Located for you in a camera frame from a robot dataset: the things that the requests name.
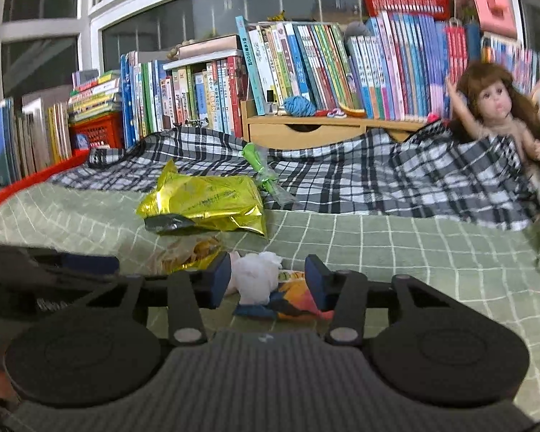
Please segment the colourful candy wrapper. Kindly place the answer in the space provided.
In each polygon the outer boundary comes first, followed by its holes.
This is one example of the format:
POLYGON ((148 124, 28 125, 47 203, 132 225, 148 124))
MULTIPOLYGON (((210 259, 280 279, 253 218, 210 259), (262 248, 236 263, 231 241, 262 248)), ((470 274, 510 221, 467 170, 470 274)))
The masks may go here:
POLYGON ((238 304, 234 315, 268 320, 330 321, 333 319, 333 310, 318 309, 303 271, 283 270, 278 276, 278 288, 270 293, 267 304, 238 304))

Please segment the white tissue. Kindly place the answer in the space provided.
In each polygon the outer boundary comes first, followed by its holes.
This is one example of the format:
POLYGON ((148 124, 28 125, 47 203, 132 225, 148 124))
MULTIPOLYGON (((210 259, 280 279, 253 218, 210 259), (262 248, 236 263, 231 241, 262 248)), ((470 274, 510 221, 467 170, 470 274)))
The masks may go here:
POLYGON ((231 278, 225 296, 240 295, 241 305, 265 305, 279 284, 282 257, 272 252, 230 253, 231 278))

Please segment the yellow snack bag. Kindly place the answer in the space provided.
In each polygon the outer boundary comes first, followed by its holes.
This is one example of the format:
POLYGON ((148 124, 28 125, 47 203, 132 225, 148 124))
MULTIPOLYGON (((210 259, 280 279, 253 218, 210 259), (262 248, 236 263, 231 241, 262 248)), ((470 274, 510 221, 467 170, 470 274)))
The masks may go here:
POLYGON ((168 161, 136 213, 148 231, 244 230, 264 236, 263 202, 249 176, 189 176, 168 161))

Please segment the green clear plastic wrapper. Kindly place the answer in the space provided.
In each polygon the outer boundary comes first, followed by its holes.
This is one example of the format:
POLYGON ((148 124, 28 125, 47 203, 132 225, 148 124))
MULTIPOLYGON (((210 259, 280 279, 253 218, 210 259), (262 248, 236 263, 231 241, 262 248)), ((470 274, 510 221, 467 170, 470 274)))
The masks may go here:
POLYGON ((242 150, 242 157, 255 171, 257 185, 268 193, 281 207, 296 203, 296 197, 279 183, 278 175, 268 162, 268 150, 254 143, 247 143, 242 150))

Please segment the leaning books at left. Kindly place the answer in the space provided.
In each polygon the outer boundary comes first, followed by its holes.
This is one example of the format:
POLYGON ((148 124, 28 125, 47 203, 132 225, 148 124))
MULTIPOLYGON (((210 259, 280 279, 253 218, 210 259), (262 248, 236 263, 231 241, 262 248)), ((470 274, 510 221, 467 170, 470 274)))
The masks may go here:
POLYGON ((20 112, 11 98, 0 102, 0 186, 57 165, 73 156, 66 103, 45 106, 35 99, 20 112))

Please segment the stack of flat books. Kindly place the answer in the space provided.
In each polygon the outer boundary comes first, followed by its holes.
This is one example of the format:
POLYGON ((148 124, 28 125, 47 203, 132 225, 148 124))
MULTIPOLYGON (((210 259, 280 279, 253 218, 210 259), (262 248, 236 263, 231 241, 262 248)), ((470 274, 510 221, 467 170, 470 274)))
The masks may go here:
POLYGON ((122 110, 122 82, 118 70, 111 70, 78 86, 68 99, 69 122, 77 124, 103 114, 122 110))

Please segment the row of upright books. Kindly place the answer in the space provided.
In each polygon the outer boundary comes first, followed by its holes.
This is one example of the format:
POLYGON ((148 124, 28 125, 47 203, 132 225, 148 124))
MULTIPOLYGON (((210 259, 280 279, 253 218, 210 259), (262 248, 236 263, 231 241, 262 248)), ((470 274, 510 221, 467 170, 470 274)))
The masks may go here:
POLYGON ((123 138, 185 125, 242 138, 241 102, 289 116, 289 96, 311 100, 314 117, 433 123, 450 115, 445 78, 476 59, 503 66, 524 95, 539 78, 536 52, 428 15, 381 12, 347 27, 238 18, 231 35, 121 56, 123 138))

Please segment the red plastic basket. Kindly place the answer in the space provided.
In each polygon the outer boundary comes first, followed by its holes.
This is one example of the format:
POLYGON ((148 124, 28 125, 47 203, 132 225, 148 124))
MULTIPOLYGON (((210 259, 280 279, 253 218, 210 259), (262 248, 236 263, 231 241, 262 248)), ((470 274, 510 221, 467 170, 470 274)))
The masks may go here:
POLYGON ((123 148, 123 124, 120 112, 108 112, 70 125, 69 132, 71 145, 75 150, 123 148))

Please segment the black white plaid blanket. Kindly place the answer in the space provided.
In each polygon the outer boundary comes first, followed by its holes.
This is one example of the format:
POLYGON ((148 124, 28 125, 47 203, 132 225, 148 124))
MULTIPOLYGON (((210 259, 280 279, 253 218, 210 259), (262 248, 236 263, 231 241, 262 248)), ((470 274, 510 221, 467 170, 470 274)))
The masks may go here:
MULTIPOLYGON (((51 183, 80 190, 149 192, 167 162, 193 176, 254 176, 245 142, 182 127, 147 136, 129 150, 95 149, 85 165, 51 183)), ((270 149, 266 159, 293 208, 313 213, 366 213, 458 220, 522 230, 540 203, 507 136, 460 143, 431 124, 397 143, 383 129, 299 150, 270 149)))

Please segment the wooden drawer organizer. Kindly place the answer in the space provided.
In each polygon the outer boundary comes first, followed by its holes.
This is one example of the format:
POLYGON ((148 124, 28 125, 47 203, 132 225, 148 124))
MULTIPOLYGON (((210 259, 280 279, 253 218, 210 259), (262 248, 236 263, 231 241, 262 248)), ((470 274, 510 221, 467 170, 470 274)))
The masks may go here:
POLYGON ((241 102, 243 138, 266 148, 294 150, 354 139, 371 129, 383 129, 401 143, 425 126, 414 121, 387 121, 355 117, 258 116, 252 100, 241 102))

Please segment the green checked bed sheet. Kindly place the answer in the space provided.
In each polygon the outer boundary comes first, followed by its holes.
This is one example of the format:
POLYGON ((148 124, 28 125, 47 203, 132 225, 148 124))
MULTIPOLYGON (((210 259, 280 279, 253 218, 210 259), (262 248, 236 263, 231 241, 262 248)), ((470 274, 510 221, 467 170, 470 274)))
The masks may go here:
MULTIPOLYGON (((175 236, 148 232, 137 192, 42 183, 0 206, 0 243, 116 256, 124 273, 156 274, 175 236)), ((299 270, 310 253, 377 281, 406 273, 482 312, 525 340, 531 365, 516 401, 540 418, 540 224, 522 231, 454 220, 271 211, 268 233, 225 233, 238 253, 272 252, 299 270)))

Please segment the blue yarn ball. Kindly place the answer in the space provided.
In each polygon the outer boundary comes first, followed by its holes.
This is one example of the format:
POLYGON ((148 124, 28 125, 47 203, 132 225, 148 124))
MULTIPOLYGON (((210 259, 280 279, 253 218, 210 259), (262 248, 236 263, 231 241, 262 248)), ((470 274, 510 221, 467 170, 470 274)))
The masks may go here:
POLYGON ((304 96, 289 96, 284 100, 284 110, 292 117, 314 117, 316 106, 304 96))

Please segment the brown haired doll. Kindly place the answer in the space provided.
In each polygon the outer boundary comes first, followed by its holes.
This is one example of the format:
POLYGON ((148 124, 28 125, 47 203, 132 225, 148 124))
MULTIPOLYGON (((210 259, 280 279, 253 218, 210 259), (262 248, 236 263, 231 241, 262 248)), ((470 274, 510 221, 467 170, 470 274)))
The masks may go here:
POLYGON ((517 91, 512 74, 497 63, 473 62, 455 83, 445 78, 449 128, 462 143, 509 136, 528 179, 540 178, 540 120, 534 104, 517 91))

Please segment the red bed rail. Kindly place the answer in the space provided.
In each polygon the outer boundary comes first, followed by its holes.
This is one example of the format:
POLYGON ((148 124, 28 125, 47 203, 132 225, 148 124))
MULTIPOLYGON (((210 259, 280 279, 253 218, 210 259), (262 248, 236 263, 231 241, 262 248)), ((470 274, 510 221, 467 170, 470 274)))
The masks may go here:
POLYGON ((73 169, 75 167, 81 166, 87 160, 87 157, 89 157, 88 149, 77 150, 73 153, 73 156, 70 159, 64 160, 38 173, 34 173, 31 176, 27 176, 23 180, 18 180, 16 183, 13 183, 7 187, 1 188, 0 189, 0 205, 1 203, 9 199, 12 195, 16 194, 17 192, 23 189, 29 188, 38 183, 43 183, 44 181, 49 179, 51 176, 54 176, 61 172, 65 172, 69 169, 73 169))

